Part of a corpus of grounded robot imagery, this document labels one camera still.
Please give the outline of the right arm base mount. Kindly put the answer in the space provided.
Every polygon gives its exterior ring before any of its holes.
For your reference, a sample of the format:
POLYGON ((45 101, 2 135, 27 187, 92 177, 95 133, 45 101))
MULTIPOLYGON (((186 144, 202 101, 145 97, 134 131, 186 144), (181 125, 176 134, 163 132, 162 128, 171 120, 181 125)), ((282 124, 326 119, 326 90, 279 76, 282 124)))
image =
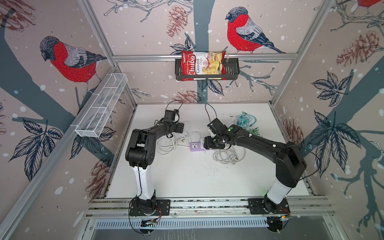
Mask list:
POLYGON ((286 198, 280 204, 275 204, 267 197, 265 198, 251 198, 248 199, 247 208, 250 210, 251 215, 290 215, 290 207, 286 198))

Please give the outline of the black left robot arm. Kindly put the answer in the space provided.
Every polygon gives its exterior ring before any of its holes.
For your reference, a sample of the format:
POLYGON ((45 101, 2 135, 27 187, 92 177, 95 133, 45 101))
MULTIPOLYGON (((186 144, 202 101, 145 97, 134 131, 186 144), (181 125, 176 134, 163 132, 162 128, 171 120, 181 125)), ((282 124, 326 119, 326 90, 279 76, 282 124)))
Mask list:
POLYGON ((157 140, 161 137, 172 138, 174 133, 183 133, 184 124, 179 122, 179 118, 179 110, 166 110, 164 117, 154 126, 134 129, 129 140, 125 159, 134 170, 137 182, 137 195, 133 203, 148 213, 154 212, 157 207, 150 169, 156 155, 157 140))

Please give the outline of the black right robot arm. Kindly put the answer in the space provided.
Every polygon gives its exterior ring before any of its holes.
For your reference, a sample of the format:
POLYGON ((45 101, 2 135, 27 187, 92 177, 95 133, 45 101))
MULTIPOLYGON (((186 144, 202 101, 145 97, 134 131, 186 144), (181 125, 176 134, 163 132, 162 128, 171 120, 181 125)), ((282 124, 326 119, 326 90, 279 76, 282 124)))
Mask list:
POLYGON ((291 189, 297 186, 307 168, 299 146, 293 142, 284 144, 265 139, 237 125, 227 127, 217 118, 207 127, 213 136, 205 137, 205 149, 223 150, 225 145, 239 146, 260 154, 276 165, 276 179, 264 196, 263 209, 271 214, 278 210, 287 213, 282 203, 291 189))

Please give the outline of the light green charger with cable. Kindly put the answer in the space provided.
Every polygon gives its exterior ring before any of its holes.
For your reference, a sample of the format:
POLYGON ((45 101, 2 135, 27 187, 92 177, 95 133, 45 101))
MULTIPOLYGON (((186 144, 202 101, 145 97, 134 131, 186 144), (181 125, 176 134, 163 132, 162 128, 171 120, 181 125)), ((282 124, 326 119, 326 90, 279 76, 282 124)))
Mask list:
POLYGON ((248 131, 249 133, 251 133, 252 135, 261 136, 260 131, 259 131, 259 127, 255 127, 255 128, 247 128, 247 131, 248 131))

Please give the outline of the purple power strip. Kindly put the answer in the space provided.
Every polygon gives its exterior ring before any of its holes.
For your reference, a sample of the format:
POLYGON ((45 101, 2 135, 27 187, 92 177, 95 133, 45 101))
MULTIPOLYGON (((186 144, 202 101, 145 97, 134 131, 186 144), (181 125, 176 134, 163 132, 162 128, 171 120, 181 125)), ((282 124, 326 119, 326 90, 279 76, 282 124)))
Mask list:
POLYGON ((206 151, 204 148, 204 145, 201 142, 192 142, 190 143, 190 151, 191 152, 201 152, 201 151, 206 151))

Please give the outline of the white blue power strip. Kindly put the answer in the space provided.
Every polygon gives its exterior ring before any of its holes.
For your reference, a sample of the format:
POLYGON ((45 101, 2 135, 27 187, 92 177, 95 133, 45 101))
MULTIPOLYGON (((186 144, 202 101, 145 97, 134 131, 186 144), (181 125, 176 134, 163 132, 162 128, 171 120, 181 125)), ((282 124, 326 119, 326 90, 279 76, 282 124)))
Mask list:
POLYGON ((246 149, 242 148, 243 153, 238 154, 237 149, 230 147, 229 149, 215 150, 213 160, 223 165, 236 165, 241 162, 246 156, 246 149))

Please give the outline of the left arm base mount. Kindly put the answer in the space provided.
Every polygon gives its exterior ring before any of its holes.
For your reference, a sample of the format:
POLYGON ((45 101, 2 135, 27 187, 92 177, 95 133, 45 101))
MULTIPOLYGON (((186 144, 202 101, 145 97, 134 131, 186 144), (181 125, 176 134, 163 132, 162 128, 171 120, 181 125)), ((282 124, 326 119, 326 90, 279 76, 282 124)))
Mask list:
POLYGON ((170 200, 141 200, 136 198, 130 203, 129 216, 168 216, 170 207, 170 200))

